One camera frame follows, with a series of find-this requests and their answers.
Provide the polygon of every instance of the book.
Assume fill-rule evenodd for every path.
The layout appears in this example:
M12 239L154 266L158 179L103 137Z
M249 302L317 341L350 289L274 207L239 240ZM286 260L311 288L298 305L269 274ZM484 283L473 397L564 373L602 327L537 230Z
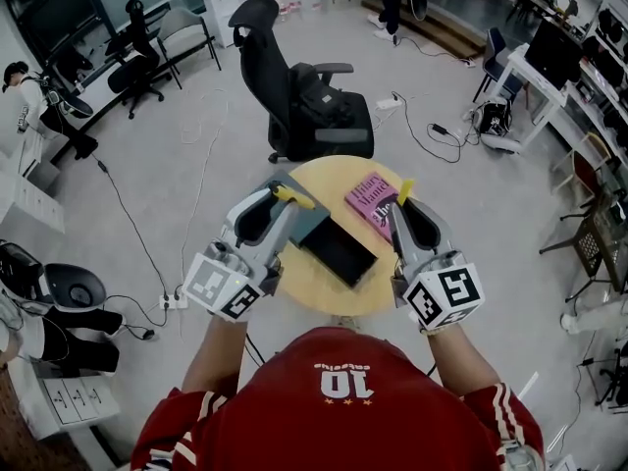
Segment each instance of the book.
M344 200L385 240L393 243L388 214L399 192L378 173L368 175Z

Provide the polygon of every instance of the sleeve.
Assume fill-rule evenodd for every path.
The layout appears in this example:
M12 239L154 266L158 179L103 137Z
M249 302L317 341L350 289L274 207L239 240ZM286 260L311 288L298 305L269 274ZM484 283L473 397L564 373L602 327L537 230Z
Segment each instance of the sleeve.
M28 80L20 85L20 91L28 107L26 122L29 126L36 129L39 124L39 112L41 110L41 88L37 82Z
M192 432L227 402L214 392L173 389L150 415L131 455L131 469L196 469Z
M462 400L489 432L503 463L523 460L528 467L522 469L545 469L541 429L509 386L497 384L471 392Z
M4 352L9 347L11 333L4 322L0 321L0 352Z

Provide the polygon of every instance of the wooden platform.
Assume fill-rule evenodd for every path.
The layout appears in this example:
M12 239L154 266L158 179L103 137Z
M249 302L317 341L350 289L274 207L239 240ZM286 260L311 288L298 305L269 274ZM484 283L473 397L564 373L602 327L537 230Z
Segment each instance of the wooden platform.
M381 13L381 0L363 0L362 7ZM428 9L425 20L418 21L411 11L401 9L401 24L439 44L456 58L476 58L484 54L486 39L461 26L436 9Z

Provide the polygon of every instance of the drawer handle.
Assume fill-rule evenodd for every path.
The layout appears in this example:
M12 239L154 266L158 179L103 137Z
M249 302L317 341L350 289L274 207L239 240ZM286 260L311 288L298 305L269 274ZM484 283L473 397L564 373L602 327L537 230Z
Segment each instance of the drawer handle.
M80 399L80 402L82 403L82 405L85 406L85 400L80 395L79 390L77 390L77 395L76 396L72 396L72 399Z
M61 391L57 391L57 394L59 395L59 397L55 397L53 398L53 402L54 403L63 403L64 408L68 408L68 405L66 404L65 400L63 399L63 397L61 396Z
M94 396L90 394L89 397L91 397L92 399L98 399L98 402L102 404L102 400L100 399L98 392L96 392L96 389L92 389L91 391L94 393Z

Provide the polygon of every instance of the person in red shirt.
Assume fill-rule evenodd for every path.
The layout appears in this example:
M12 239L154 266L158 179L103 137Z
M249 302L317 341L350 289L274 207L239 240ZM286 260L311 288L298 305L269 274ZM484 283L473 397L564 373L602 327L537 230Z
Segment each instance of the person in red shirt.
M324 327L236 393L245 337L212 318L132 470L545 469L539 426L459 325L427 337L442 387L387 341Z

